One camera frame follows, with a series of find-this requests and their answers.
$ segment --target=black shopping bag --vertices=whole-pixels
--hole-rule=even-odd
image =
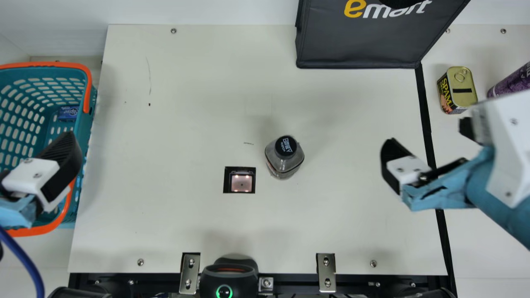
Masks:
[[[299,0],[300,68],[416,68],[470,0],[393,9],[378,0]]]

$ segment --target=purple can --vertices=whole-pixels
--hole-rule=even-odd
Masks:
[[[488,98],[530,89],[530,62],[488,90]]]

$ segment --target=blue cable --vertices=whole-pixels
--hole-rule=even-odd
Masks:
[[[31,259],[26,255],[24,250],[15,242],[11,236],[4,231],[4,229],[0,226],[0,241],[2,241],[11,251],[15,254],[15,256],[20,260],[20,262],[26,267],[26,270],[31,276],[31,279],[33,280],[33,283],[35,283],[35,288],[37,289],[37,298],[44,298],[44,283],[42,282],[42,278],[40,277],[40,273],[35,267],[35,264],[31,261]]]

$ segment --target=orange basket handle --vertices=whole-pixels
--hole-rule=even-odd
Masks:
[[[69,63],[69,62],[22,62],[0,65],[0,69],[21,68],[21,67],[64,67],[75,68],[85,72],[86,74],[86,90],[85,98],[83,99],[83,112],[88,114],[90,111],[90,90],[92,88],[92,74],[90,69],[83,64]]]
[[[74,189],[75,179],[72,180],[72,182],[70,182],[70,184],[68,185],[70,186],[70,192],[68,192],[68,195],[66,196],[65,205],[63,207],[63,210],[61,210],[61,213],[59,213],[59,215],[54,219],[54,221],[47,225],[32,227],[31,229],[22,228],[18,230],[7,230],[7,233],[11,235],[11,237],[28,237],[43,235],[55,230],[55,228],[57,228],[61,224],[61,222],[63,222],[63,219],[65,218],[66,213],[68,213],[68,209],[70,208],[70,201],[72,200],[72,190]]]

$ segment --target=black bottle cap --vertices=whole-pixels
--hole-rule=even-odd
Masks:
[[[297,148],[296,140],[291,136],[283,136],[276,140],[275,151],[281,159],[293,157]]]

